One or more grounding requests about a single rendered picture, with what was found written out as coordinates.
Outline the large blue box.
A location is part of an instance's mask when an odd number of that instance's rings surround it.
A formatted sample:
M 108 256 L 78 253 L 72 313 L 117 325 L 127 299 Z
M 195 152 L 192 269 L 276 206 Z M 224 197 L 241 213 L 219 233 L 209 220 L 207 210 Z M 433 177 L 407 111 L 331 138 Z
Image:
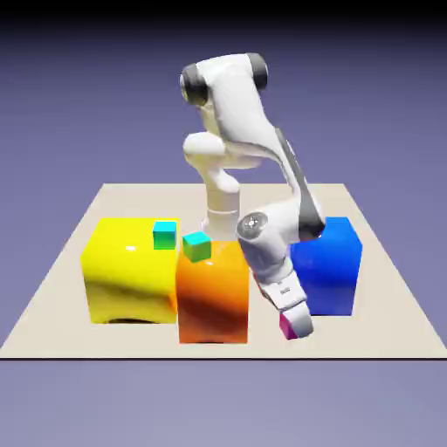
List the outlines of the large blue box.
M 328 217 L 321 235 L 292 244 L 290 255 L 312 316 L 352 314 L 362 243 L 347 217 Z

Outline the small pink cube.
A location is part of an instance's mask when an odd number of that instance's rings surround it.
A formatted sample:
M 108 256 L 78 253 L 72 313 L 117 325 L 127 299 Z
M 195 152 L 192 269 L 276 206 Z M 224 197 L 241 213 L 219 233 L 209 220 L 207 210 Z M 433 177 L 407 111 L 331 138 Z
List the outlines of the small pink cube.
M 279 315 L 279 327 L 287 340 L 296 340 L 299 336 L 295 333 L 293 318 L 285 313 Z

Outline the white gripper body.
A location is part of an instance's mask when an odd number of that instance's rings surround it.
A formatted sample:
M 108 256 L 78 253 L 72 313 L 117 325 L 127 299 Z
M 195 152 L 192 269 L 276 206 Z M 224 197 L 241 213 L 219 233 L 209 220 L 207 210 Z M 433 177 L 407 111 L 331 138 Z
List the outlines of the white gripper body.
M 296 271 L 291 271 L 279 282 L 269 284 L 258 282 L 261 294 L 277 310 L 289 310 L 306 301 L 306 293 L 301 287 Z

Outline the large orange box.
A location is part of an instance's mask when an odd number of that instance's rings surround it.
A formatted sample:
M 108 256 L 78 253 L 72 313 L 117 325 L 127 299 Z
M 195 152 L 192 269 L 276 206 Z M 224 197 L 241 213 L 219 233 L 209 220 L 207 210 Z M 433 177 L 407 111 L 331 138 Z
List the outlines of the large orange box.
M 211 243 L 211 257 L 177 261 L 178 334 L 182 344 L 245 344 L 250 271 L 236 241 Z

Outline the large yellow box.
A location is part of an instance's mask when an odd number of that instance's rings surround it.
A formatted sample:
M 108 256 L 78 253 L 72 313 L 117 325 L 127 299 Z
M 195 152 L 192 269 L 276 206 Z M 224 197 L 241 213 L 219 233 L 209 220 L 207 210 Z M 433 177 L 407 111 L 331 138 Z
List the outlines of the large yellow box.
M 155 221 L 176 221 L 174 250 L 155 250 Z M 102 217 L 80 255 L 90 320 L 174 324 L 177 319 L 174 217 Z

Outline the small green cube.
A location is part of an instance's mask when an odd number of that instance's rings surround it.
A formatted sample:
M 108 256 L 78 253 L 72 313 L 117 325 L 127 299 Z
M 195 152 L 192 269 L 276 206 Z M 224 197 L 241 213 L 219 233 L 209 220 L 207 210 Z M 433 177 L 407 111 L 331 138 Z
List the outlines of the small green cube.
M 155 250 L 174 250 L 176 247 L 176 221 L 155 221 L 152 229 Z
M 211 239 L 202 231 L 189 233 L 182 237 L 182 249 L 192 263 L 208 259 L 211 257 Z

